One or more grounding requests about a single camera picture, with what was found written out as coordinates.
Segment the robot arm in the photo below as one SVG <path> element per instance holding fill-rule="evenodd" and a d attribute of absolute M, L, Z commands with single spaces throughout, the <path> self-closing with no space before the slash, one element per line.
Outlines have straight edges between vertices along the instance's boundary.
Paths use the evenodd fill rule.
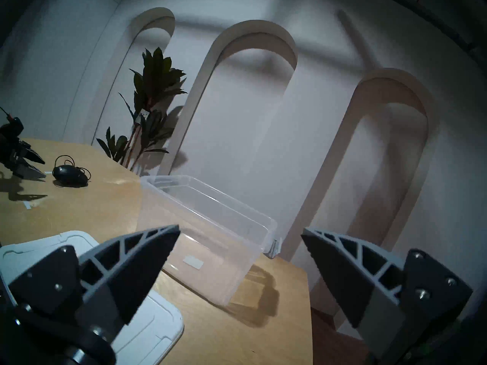
<path fill-rule="evenodd" d="M 451 324 L 472 294 L 418 249 L 404 262 L 370 242 L 332 232 L 305 229 L 302 239 L 378 364 L 410 359 L 411 349 Z"/>
<path fill-rule="evenodd" d="M 120 236 L 79 258 L 64 246 L 8 286 L 2 282 L 0 363 L 115 365 L 110 344 L 144 301 L 179 234 L 172 225 Z"/>

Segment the plant stem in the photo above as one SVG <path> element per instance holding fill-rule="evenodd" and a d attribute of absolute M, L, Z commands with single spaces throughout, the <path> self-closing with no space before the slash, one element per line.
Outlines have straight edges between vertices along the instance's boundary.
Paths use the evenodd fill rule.
<path fill-rule="evenodd" d="M 135 130 L 135 138 L 133 140 L 133 145 L 130 148 L 129 156 L 127 157 L 127 162 L 125 163 L 125 168 L 129 168 L 129 163 L 130 163 L 130 157 L 132 156 L 133 148 L 135 147 L 135 144 L 137 142 L 137 139 L 139 138 L 139 133 L 140 133 L 140 128 L 141 126 L 138 125 L 137 129 Z"/>
<path fill-rule="evenodd" d="M 135 133 L 135 131 L 137 130 L 137 126 L 134 125 L 133 126 L 133 129 L 132 129 L 132 134 L 130 135 L 130 139 L 129 139 L 129 142 L 127 142 L 127 149 L 129 148 L 131 142 L 132 142 L 132 138 L 133 138 L 133 134 Z M 123 162 L 125 160 L 125 156 L 127 155 L 127 152 L 125 152 L 125 154 L 123 155 L 122 157 L 122 160 L 120 161 L 120 164 L 123 165 Z"/>
<path fill-rule="evenodd" d="M 133 171 L 133 167 L 135 166 L 135 164 L 137 163 L 137 161 L 139 160 L 139 158 L 140 158 L 140 156 L 142 155 L 142 153 L 143 153 L 143 152 L 144 152 L 144 150 L 143 150 L 143 149 L 141 149 L 141 150 L 139 151 L 139 154 L 137 155 L 137 157 L 136 157 L 135 161 L 133 161 L 133 163 L 132 163 L 132 167 L 130 168 L 130 171 Z"/>

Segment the black cable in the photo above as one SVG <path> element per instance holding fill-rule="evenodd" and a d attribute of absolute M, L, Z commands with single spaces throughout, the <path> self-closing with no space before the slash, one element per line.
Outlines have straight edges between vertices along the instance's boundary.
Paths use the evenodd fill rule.
<path fill-rule="evenodd" d="M 66 162 L 71 163 L 72 166 L 74 166 L 78 170 L 81 170 L 83 172 L 83 174 L 86 174 L 85 171 L 88 171 L 88 174 L 90 174 L 90 177 L 88 178 L 88 181 L 91 179 L 91 172 L 87 168 L 84 168 L 84 167 L 76 167 L 75 166 L 75 160 L 70 155 L 67 155 L 67 154 L 60 155 L 59 157 L 56 158 L 56 160 L 54 161 L 54 168 L 56 168 L 57 160 L 59 158 L 61 158 L 61 157 L 69 157 L 69 158 L 71 158 L 71 160 L 64 160 L 64 164 L 66 164 Z"/>
<path fill-rule="evenodd" d="M 90 174 L 90 177 L 88 178 L 88 180 L 90 180 L 90 179 L 91 179 L 91 172 L 90 172 L 90 171 L 89 171 L 87 168 L 84 168 L 84 167 L 77 167 L 77 169 L 79 169 L 79 170 L 81 170 L 81 171 L 83 171 L 83 170 L 88 171 L 88 173 Z"/>
<path fill-rule="evenodd" d="M 8 117 L 8 112 L 5 111 L 1 106 L 0 106 L 0 109 L 2 109 L 2 111 L 5 112 L 5 115 L 7 115 L 7 117 Z"/>
<path fill-rule="evenodd" d="M 57 157 L 56 160 L 54 161 L 54 168 L 56 167 L 57 160 L 59 158 L 61 158 L 61 157 L 69 157 L 69 158 L 71 158 L 71 161 L 70 160 L 66 160 L 66 161 L 72 162 L 72 165 L 73 166 L 75 165 L 75 160 L 70 155 L 63 154 L 63 155 L 60 155 L 59 157 Z"/>

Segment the dark green leaves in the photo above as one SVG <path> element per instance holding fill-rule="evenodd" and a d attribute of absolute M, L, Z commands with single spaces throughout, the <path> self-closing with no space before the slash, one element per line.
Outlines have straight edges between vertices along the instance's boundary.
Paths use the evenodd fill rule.
<path fill-rule="evenodd" d="M 135 86 L 135 90 L 139 93 L 139 94 L 143 94 L 144 93 L 144 78 L 143 76 L 140 75 L 140 73 L 138 71 L 135 71 L 133 69 L 130 69 L 131 71 L 133 71 L 133 85 Z"/>
<path fill-rule="evenodd" d="M 111 135 L 110 127 L 107 129 L 106 133 L 107 143 L 103 140 L 97 138 L 96 140 L 103 148 L 108 157 L 112 158 L 115 162 L 119 162 L 128 150 L 127 137 L 120 136 L 115 142 L 115 135 Z"/>
<path fill-rule="evenodd" d="M 156 109 L 152 112 L 149 112 L 147 119 L 144 119 L 141 116 L 141 151 L 148 151 L 147 148 L 152 147 L 158 142 L 167 140 L 169 137 L 171 137 L 174 128 L 164 128 L 164 124 L 166 123 L 167 118 L 167 113 L 158 111 Z"/>
<path fill-rule="evenodd" d="M 135 121 L 137 120 L 137 115 L 132 112 L 132 110 L 130 109 L 129 104 L 127 103 L 127 101 L 125 100 L 125 98 L 122 96 L 122 94 L 118 93 L 118 95 L 120 95 L 122 97 L 123 101 L 125 102 L 125 105 L 129 109 L 130 116 L 132 117 L 133 123 L 135 124 Z"/>
<path fill-rule="evenodd" d="M 149 152 L 159 152 L 159 153 L 166 153 L 166 154 L 169 153 L 165 149 L 149 149 L 149 150 L 144 150 L 144 153 L 149 153 Z"/>
<path fill-rule="evenodd" d="M 105 153 L 111 158 L 111 155 L 110 155 L 110 150 L 108 149 L 107 147 L 107 144 L 105 143 L 105 141 L 97 138 L 96 139 L 98 141 L 98 143 L 100 144 L 100 146 L 103 148 L 103 150 L 105 151 Z"/>
<path fill-rule="evenodd" d="M 117 140 L 117 144 L 115 146 L 115 155 L 113 157 L 113 160 L 115 162 L 118 162 L 120 161 L 120 159 L 125 155 L 125 153 L 127 152 L 127 143 L 128 143 L 129 140 L 127 140 L 127 137 L 125 136 L 120 136 Z"/>
<path fill-rule="evenodd" d="M 136 116 L 142 109 L 150 112 L 154 105 L 168 96 L 186 94 L 180 89 L 181 86 L 175 86 L 181 82 L 181 77 L 185 74 L 182 70 L 171 68 L 171 58 L 164 58 L 159 47 L 153 55 L 146 49 L 142 57 L 144 59 L 143 74 L 140 75 L 139 72 L 131 69 L 135 86 L 133 104 Z"/>
<path fill-rule="evenodd" d="M 166 57 L 163 61 L 163 68 L 162 68 L 163 73 L 167 73 L 169 72 L 169 70 L 171 70 L 171 64 L 172 64 L 171 58 Z"/>

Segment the potted plant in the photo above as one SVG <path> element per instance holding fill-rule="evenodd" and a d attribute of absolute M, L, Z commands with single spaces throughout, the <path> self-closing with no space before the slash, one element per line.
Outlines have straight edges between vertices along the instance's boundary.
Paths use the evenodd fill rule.
<path fill-rule="evenodd" d="M 119 93 L 132 116 L 130 139 L 126 136 L 115 139 L 115 135 L 110 133 L 110 127 L 106 132 L 106 143 L 99 138 L 96 139 L 107 156 L 115 162 L 120 162 L 125 168 L 128 168 L 133 151 L 137 148 L 138 152 L 130 168 L 131 171 L 143 153 L 168 153 L 166 149 L 157 146 L 158 143 L 163 144 L 174 131 L 174 123 L 168 121 L 167 107 L 175 95 L 186 94 L 181 89 L 185 81 L 181 80 L 181 77 L 185 73 L 172 68 L 171 58 L 164 58 L 159 47 L 153 54 L 146 49 L 142 57 L 144 59 L 142 74 L 131 69 L 135 86 L 134 111 Z"/>

